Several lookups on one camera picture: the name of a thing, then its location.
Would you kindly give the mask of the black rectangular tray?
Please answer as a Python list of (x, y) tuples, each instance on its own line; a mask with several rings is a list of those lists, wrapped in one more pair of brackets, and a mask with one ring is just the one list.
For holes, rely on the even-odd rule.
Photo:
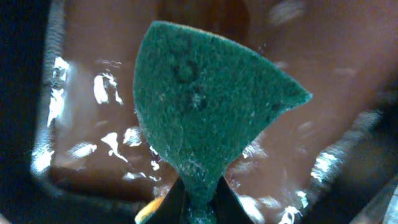
[(154, 20), (229, 37), (312, 92), (226, 173), (256, 222), (349, 223), (396, 173), (396, 1), (2, 1), (3, 220), (132, 223), (169, 191), (132, 96)]

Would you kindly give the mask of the green scouring sponge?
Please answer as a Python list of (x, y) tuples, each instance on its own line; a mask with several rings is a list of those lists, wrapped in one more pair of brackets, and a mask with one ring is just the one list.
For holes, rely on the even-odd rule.
[(281, 114), (312, 98), (257, 52), (167, 21), (152, 22), (144, 36), (133, 94), (147, 142), (183, 180), (188, 223), (216, 223), (211, 203), (228, 166)]

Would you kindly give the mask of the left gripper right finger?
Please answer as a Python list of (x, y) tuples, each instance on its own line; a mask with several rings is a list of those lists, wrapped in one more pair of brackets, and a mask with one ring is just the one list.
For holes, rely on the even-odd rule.
[(211, 206), (217, 224), (254, 224), (223, 176), (218, 181)]

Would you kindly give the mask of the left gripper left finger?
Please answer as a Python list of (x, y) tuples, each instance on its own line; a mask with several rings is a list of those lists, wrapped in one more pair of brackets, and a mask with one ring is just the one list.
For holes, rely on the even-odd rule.
[(144, 222), (145, 224), (188, 224), (188, 195), (183, 180), (178, 178), (165, 196), (159, 208)]

